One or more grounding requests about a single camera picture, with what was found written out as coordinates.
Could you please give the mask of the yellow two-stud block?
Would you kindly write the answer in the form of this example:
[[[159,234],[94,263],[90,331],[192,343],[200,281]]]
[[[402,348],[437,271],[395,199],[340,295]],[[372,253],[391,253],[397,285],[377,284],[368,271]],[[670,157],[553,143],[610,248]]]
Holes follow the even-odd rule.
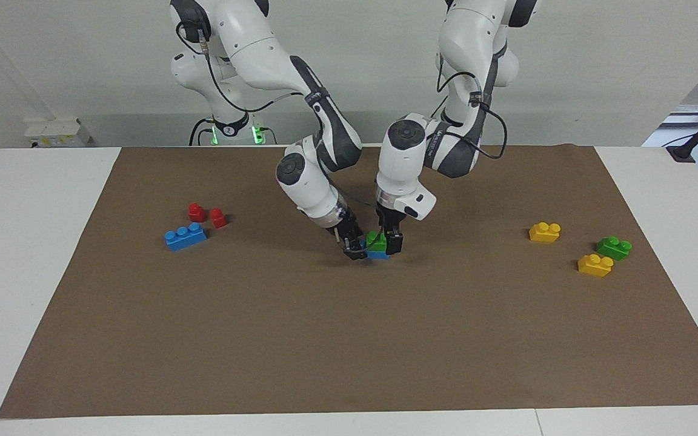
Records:
[[[599,254],[589,254],[581,257],[577,265],[580,273],[596,277],[605,277],[612,272],[614,260]]]
[[[562,227],[558,223],[538,222],[529,229],[528,234],[531,241],[554,243],[559,240],[561,231]]]

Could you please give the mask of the brown table mat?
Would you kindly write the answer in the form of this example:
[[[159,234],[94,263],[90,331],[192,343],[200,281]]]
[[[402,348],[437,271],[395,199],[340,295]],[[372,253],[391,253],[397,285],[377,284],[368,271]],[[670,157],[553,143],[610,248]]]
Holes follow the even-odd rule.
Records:
[[[591,147],[424,174],[388,260],[297,211],[282,154],[123,149],[0,418],[698,404],[698,326]],[[207,240],[170,251],[193,202]],[[610,236],[628,257],[579,272]]]

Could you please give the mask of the white power strip box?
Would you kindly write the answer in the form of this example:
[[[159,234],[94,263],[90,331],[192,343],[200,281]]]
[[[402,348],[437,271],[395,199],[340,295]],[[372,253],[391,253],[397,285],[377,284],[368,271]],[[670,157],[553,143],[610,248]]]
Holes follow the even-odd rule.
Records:
[[[93,142],[78,118],[28,122],[23,137],[30,147],[88,147]]]

